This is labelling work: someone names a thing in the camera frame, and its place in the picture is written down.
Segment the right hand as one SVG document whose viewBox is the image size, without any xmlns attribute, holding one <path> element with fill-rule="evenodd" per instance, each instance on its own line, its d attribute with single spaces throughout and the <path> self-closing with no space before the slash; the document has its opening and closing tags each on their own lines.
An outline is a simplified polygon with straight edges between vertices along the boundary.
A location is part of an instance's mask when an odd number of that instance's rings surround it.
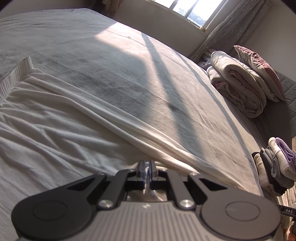
<svg viewBox="0 0 296 241">
<path fill-rule="evenodd" d="M 286 229 L 283 229 L 283 240 L 284 241 L 295 241 L 296 234 L 293 233 L 295 222 Z"/>
</svg>

